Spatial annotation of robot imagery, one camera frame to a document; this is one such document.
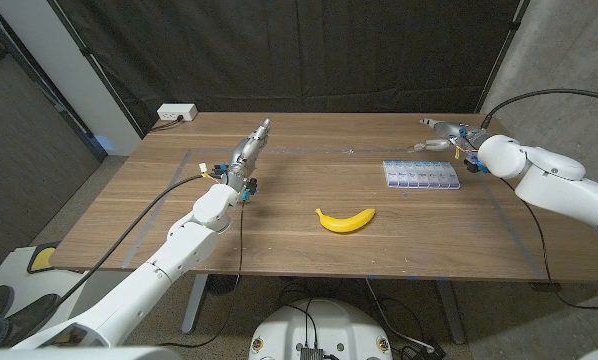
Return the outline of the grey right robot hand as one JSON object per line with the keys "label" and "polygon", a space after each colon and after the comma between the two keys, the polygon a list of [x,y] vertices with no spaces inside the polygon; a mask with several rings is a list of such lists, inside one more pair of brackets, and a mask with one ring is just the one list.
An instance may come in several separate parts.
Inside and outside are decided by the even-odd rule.
{"label": "grey right robot hand", "polygon": [[459,152],[477,152],[479,147],[487,140],[488,135],[479,127],[464,123],[423,118],[420,123],[431,128],[436,138],[414,144],[406,149],[407,152],[433,151],[440,152],[454,148]]}

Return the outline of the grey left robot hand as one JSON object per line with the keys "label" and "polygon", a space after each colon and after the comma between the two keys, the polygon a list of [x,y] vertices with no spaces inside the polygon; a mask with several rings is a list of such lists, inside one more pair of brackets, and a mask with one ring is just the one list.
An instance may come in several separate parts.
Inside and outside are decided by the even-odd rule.
{"label": "grey left robot hand", "polygon": [[243,191],[247,180],[255,169],[259,154],[268,141],[271,119],[266,118],[248,137],[235,147],[231,163],[222,176],[221,183],[233,188],[238,193]]}

